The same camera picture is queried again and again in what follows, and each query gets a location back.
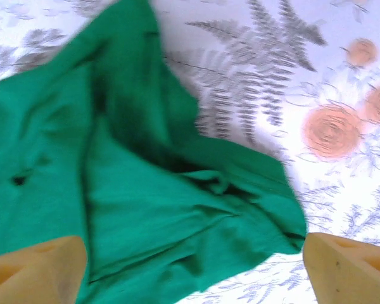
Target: yellow object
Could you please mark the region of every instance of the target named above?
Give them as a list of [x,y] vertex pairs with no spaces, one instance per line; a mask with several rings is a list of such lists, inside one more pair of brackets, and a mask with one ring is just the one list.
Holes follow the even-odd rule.
[[380,304],[380,247],[311,233],[303,256],[319,304]]
[[0,304],[73,304],[87,265],[79,237],[0,256]]

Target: floral pattern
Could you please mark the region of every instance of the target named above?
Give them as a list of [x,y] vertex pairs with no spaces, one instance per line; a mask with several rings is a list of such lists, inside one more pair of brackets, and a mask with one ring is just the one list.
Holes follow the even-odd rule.
[[[0,0],[0,80],[50,60],[113,1]],[[380,246],[380,0],[151,2],[199,131],[282,161],[310,232]],[[302,256],[274,255],[186,303],[316,299]]]

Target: green cloth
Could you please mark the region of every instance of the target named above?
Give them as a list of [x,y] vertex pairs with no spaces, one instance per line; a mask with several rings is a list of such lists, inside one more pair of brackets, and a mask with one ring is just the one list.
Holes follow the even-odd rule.
[[282,165],[198,135],[197,110],[145,0],[2,81],[0,254],[79,235],[78,303],[170,304],[300,252],[305,219]]

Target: white bedsheet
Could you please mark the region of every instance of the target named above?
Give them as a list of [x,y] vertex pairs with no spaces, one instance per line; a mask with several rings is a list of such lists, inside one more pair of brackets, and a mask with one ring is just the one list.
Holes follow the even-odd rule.
[[[44,63],[110,2],[0,0],[0,79]],[[200,131],[283,161],[310,232],[380,245],[380,0],[152,2]],[[316,300],[296,255],[185,303]]]

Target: fern leaf print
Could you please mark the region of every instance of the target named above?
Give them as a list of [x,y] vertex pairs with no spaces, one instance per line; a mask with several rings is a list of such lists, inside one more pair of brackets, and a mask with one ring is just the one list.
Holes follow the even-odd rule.
[[[320,34],[318,25],[302,20],[289,0],[279,0],[279,19],[272,16],[261,0],[248,0],[248,4],[253,28],[234,20],[187,22],[187,25],[207,31],[218,39],[226,48],[226,59],[229,61],[219,60],[221,65],[213,68],[213,60],[207,59],[204,54],[204,61],[199,60],[197,64],[189,63],[184,65],[183,69],[188,71],[190,66],[193,66],[193,70],[197,67],[197,72],[192,76],[202,86],[211,89],[212,85],[219,85],[221,90],[225,84],[233,85],[234,89],[225,94],[225,98],[228,98],[225,99],[225,103],[231,105],[228,108],[236,112],[244,137],[250,144],[255,145],[255,120],[258,113],[265,115],[271,125],[282,125],[284,91],[289,87],[288,82],[295,69],[304,68],[315,72],[306,45],[312,43],[325,46],[326,41]],[[206,63],[206,67],[200,65],[202,61]],[[242,72],[233,75],[231,67],[226,66],[226,63]],[[216,75],[217,80],[220,79],[219,83],[211,81],[212,74]],[[213,99],[222,100],[222,96],[218,97],[221,92],[217,94],[214,92]],[[211,113],[213,112],[214,115],[224,114],[223,109]],[[213,118],[214,123],[220,126],[216,127],[217,133],[219,136],[227,136],[227,132],[223,133],[222,129],[227,128],[227,122],[223,123],[217,119],[217,116]]]

